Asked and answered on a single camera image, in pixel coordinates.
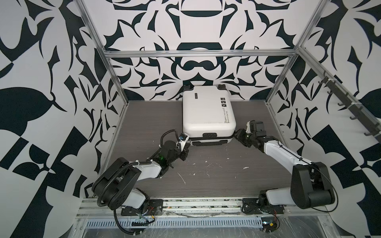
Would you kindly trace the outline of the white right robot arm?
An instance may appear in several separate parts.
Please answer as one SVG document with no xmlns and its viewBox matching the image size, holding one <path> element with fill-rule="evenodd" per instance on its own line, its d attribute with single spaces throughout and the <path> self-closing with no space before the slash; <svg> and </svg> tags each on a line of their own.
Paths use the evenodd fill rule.
<svg viewBox="0 0 381 238">
<path fill-rule="evenodd" d="M 270 156 L 291 174 L 290 187 L 261 192 L 259 207 L 291 205 L 322 212 L 318 209 L 321 206 L 338 205 L 337 191 L 331 183 L 327 166 L 303 158 L 277 138 L 267 135 L 263 122 L 249 121 L 246 129 L 234 133 L 234 138 L 243 146 L 255 147 Z"/>
</svg>

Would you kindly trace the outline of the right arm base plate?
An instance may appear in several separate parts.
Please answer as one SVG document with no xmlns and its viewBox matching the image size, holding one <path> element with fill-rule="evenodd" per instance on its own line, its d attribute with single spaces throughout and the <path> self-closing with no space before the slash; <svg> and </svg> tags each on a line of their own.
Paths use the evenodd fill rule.
<svg viewBox="0 0 381 238">
<path fill-rule="evenodd" d="M 243 198 L 241 212 L 247 215 L 284 214 L 284 206 L 260 202 L 259 198 Z"/>
</svg>

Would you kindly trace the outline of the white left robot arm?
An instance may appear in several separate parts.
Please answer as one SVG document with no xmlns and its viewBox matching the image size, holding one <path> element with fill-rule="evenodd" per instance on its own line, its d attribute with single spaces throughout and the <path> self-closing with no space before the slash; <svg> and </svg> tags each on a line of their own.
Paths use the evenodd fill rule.
<svg viewBox="0 0 381 238">
<path fill-rule="evenodd" d="M 168 172 L 174 161 L 186 160 L 190 144 L 187 139 L 166 141 L 147 161 L 118 158 L 92 186 L 91 190 L 97 196 L 97 206 L 106 206 L 112 211 L 122 207 L 145 213 L 150 197 L 136 188 L 136 183 L 160 178 Z"/>
</svg>

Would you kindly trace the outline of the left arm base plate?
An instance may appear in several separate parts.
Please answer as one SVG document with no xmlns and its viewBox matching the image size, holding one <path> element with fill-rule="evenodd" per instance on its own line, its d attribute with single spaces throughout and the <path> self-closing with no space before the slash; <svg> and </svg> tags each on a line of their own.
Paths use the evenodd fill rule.
<svg viewBox="0 0 381 238">
<path fill-rule="evenodd" d="M 146 200 L 139 208 L 124 207 L 122 209 L 122 216 L 135 216 L 138 214 L 155 216 L 163 210 L 163 199 L 150 199 Z"/>
</svg>

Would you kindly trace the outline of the white suitcase black lining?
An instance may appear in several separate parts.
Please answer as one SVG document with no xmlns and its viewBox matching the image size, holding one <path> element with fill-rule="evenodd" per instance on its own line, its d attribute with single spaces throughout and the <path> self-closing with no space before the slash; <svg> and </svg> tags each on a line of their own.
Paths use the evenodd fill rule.
<svg viewBox="0 0 381 238">
<path fill-rule="evenodd" d="M 182 126 L 192 146 L 231 142 L 236 119 L 229 96 L 224 84 L 184 87 Z"/>
</svg>

